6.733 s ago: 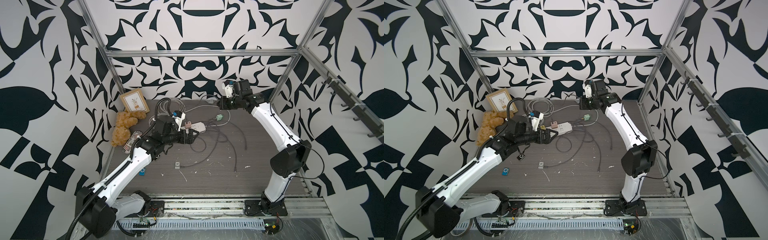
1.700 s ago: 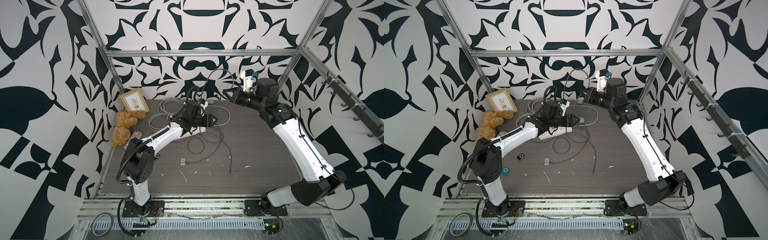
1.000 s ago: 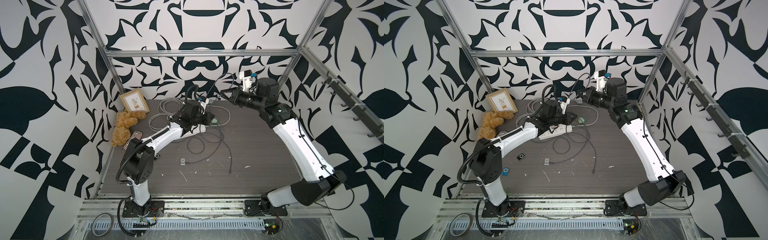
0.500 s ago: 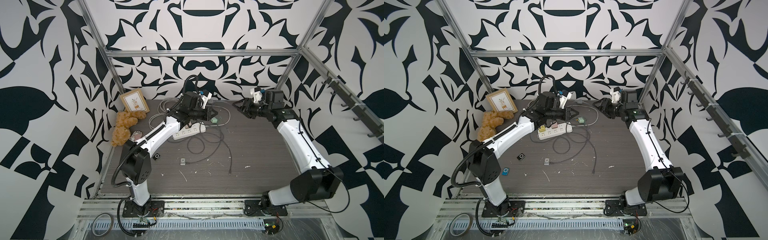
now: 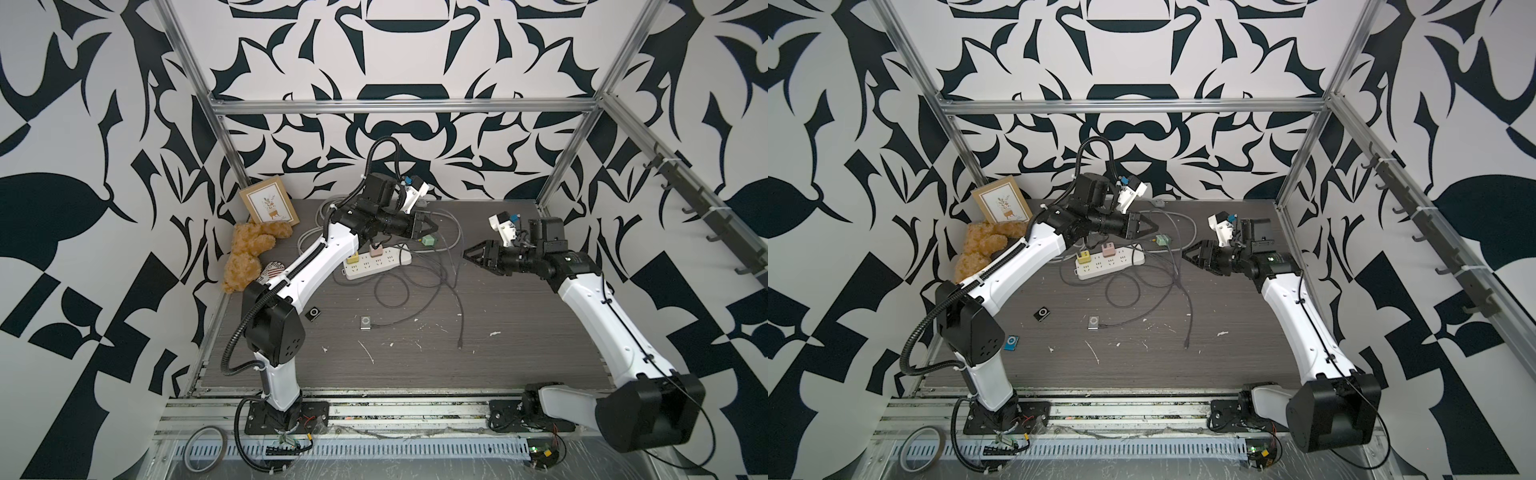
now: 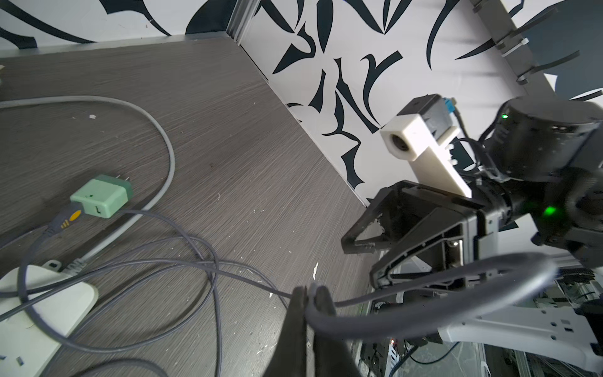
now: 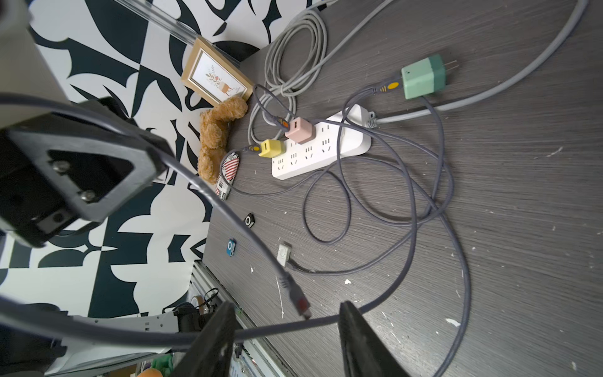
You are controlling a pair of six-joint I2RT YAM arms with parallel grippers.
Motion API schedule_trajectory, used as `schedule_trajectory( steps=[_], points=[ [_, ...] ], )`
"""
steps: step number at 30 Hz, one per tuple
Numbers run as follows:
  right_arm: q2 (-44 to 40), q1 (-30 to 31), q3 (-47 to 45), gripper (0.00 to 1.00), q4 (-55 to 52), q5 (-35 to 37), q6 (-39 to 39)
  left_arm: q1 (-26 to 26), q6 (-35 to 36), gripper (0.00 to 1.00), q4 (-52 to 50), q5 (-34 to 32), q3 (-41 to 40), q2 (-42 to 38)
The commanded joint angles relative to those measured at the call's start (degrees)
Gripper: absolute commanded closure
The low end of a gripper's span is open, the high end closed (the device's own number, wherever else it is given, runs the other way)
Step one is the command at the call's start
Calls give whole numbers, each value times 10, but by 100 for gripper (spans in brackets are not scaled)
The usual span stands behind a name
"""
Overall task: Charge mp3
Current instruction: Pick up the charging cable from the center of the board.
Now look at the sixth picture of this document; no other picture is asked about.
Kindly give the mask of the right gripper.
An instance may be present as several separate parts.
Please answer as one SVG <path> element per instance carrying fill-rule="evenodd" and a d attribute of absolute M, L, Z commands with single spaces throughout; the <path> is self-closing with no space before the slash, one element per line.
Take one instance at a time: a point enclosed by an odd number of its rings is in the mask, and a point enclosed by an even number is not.
<path fill-rule="evenodd" d="M 387 251 L 369 273 L 372 287 L 471 264 L 479 243 L 493 243 L 509 219 L 509 193 L 497 182 L 470 188 L 473 198 L 409 181 L 383 188 L 342 237 L 342 250 Z"/>

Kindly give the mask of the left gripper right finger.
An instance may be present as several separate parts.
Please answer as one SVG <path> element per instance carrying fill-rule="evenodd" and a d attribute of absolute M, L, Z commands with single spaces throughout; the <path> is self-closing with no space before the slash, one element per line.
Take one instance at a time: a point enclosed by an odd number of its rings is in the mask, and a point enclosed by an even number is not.
<path fill-rule="evenodd" d="M 322 314 L 336 316 L 331 293 L 325 286 L 318 287 L 315 303 Z M 313 352 L 317 377 L 361 375 L 346 342 L 315 333 Z"/>

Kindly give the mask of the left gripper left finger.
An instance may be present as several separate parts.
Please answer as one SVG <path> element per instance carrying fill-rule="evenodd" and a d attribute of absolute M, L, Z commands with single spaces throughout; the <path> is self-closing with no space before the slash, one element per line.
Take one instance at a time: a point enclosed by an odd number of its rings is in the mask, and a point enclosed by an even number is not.
<path fill-rule="evenodd" d="M 307 324 L 305 287 L 296 287 L 287 309 L 274 354 L 264 377 L 306 376 Z"/>

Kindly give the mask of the dark usb cable pink charger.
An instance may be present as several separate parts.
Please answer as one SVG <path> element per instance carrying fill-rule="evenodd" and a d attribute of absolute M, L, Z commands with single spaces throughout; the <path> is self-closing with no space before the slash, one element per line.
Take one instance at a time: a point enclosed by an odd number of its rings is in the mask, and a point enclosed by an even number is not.
<path fill-rule="evenodd" d="M 329 339 L 415 338 L 530 298 L 556 278 L 557 265 L 550 256 L 538 252 L 503 254 L 340 301 L 335 306 L 356 306 L 401 292 L 425 291 L 441 282 L 480 274 L 486 278 L 474 287 L 362 317 L 336 317 L 323 313 L 318 307 L 320 288 L 314 284 L 308 291 L 305 318 L 315 333 Z"/>

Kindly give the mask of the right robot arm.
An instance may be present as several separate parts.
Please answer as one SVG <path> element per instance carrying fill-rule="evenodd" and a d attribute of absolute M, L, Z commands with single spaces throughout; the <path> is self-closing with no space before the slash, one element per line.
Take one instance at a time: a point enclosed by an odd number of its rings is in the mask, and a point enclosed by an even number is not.
<path fill-rule="evenodd" d="M 430 298 L 364 317 L 308 322 L 337 340 L 479 342 L 536 353 L 589 372 L 602 370 L 602 301 L 577 308 L 525 308 L 554 281 L 549 254 L 514 242 L 568 251 L 602 267 L 602 110 L 593 102 L 518 97 L 469 139 L 474 169 L 450 152 L 459 117 L 443 97 L 412 99 L 380 131 L 414 182 L 382 188 L 342 237 L 347 254 L 378 253 L 369 274 L 375 302 L 399 292 Z"/>

